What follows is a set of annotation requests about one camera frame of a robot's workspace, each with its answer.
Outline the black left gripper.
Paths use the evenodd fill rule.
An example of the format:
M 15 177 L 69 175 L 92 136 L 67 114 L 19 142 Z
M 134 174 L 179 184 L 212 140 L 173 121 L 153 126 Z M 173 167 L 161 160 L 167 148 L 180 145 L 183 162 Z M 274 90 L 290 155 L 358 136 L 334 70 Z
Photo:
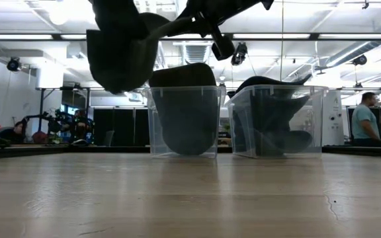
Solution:
M 263 0 L 188 0 L 185 9 L 177 17 L 191 18 L 185 33 L 206 36 L 214 25 L 220 26 L 226 20 L 251 8 Z

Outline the dark green cap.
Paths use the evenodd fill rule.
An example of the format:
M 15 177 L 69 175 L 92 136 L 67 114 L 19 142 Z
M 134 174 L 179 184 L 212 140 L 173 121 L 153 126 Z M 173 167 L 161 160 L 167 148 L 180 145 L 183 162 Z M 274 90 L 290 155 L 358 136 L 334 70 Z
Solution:
M 179 155 L 201 155 L 218 133 L 219 88 L 210 66 L 192 63 L 155 71 L 149 79 L 163 141 Z
M 159 39 L 182 32 L 191 17 L 170 21 L 140 13 L 134 0 L 89 0 L 98 29 L 86 31 L 93 79 L 111 93 L 131 91 L 153 74 Z

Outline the black ceiling lamp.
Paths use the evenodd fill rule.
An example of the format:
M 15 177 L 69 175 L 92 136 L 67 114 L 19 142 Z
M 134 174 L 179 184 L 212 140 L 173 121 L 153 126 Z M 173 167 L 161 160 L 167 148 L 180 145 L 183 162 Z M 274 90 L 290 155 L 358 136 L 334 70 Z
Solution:
M 368 61 L 367 57 L 365 55 L 361 55 L 355 58 L 351 63 L 357 66 L 357 65 L 365 65 L 367 61 Z
M 19 57 L 11 57 L 7 63 L 7 69 L 12 72 L 17 72 L 21 70 L 21 63 Z
M 246 55 L 247 55 L 246 43 L 239 42 L 231 58 L 231 64 L 233 66 L 241 65 L 246 59 Z

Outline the black partition panels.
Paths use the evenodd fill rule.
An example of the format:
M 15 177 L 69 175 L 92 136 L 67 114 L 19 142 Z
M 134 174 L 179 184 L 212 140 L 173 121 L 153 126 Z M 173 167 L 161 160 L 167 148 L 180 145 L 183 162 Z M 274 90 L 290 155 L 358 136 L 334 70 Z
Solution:
M 111 146 L 149 145 L 147 109 L 95 109 L 93 120 L 96 145 L 106 145 L 107 133 L 111 131 Z

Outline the clear plastic bin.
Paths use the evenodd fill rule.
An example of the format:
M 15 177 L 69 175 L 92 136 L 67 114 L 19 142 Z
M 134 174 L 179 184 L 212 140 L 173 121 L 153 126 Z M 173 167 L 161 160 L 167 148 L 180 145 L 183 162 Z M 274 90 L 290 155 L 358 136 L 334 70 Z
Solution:
M 146 96 L 152 156 L 217 156 L 224 88 L 152 87 Z
M 302 86 L 292 95 L 294 98 L 299 98 L 308 95 L 308 102 L 292 117 L 289 121 L 289 131 L 303 130 L 312 135 L 312 143 L 310 146 L 300 153 L 285 153 L 282 156 L 275 157 L 251 157 L 255 159 L 261 158 L 278 158 L 278 157 L 317 157 L 321 154 L 322 146 L 322 122 L 323 122 L 323 99 L 328 92 L 327 87 L 321 86 Z M 230 134 L 233 136 L 233 129 L 237 126 L 254 128 L 253 117 L 249 108 L 249 102 L 245 101 L 242 104 L 235 105 L 225 104 L 229 113 L 230 119 Z

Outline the white pillar box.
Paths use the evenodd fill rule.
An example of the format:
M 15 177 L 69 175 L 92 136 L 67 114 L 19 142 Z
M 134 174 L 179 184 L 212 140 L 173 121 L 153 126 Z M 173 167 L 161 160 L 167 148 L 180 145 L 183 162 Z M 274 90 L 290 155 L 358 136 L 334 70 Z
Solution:
M 60 88 L 63 85 L 64 69 L 57 64 L 47 63 L 36 71 L 37 88 Z

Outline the background robot station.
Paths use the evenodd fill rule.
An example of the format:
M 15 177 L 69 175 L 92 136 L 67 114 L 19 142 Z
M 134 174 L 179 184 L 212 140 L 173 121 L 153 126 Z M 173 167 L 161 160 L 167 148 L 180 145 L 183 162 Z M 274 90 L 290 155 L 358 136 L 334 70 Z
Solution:
M 74 114 L 57 109 L 54 115 L 43 112 L 25 116 L 21 120 L 22 133 L 25 134 L 28 121 L 38 118 L 48 122 L 47 132 L 38 129 L 31 138 L 37 144 L 69 144 L 70 146 L 88 146 L 94 144 L 95 122 L 88 118 L 84 110 L 76 110 Z

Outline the black metal stand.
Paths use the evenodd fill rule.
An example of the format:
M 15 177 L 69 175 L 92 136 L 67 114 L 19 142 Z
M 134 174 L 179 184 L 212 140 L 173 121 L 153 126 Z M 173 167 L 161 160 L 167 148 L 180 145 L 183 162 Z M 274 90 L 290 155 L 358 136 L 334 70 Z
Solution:
M 69 114 L 74 114 L 76 110 L 84 110 L 90 117 L 91 109 L 91 88 L 89 87 L 80 87 L 78 85 L 72 87 L 60 87 L 60 88 L 40 88 L 40 102 L 39 102 L 39 113 L 48 112 L 51 115 L 54 115 L 54 112 L 57 109 L 60 109 L 62 112 L 67 112 Z M 52 93 L 59 92 L 61 95 L 66 94 L 66 101 L 61 101 L 61 106 L 45 108 L 45 100 L 51 96 Z M 38 119 L 38 129 L 41 129 L 43 132 L 47 132 L 48 122 L 45 120 Z

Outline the white kiosk column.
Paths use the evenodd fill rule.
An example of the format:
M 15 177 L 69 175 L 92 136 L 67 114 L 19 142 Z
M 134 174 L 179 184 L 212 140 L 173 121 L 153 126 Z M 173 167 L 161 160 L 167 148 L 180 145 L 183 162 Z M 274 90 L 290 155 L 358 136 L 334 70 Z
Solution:
M 341 92 L 328 90 L 323 99 L 322 146 L 344 142 Z

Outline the black metal table frame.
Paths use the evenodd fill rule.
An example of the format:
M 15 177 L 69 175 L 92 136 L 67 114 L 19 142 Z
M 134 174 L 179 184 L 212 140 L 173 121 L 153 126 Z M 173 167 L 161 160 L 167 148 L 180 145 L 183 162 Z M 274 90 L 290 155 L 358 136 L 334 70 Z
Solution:
M 70 146 L 39 146 L 0 148 L 0 158 L 21 157 L 33 155 L 47 155 L 58 153 L 149 153 L 149 147 L 70 147 Z M 362 155 L 381 157 L 381 147 L 353 147 L 353 146 L 325 146 L 323 153 L 333 153 L 342 155 Z

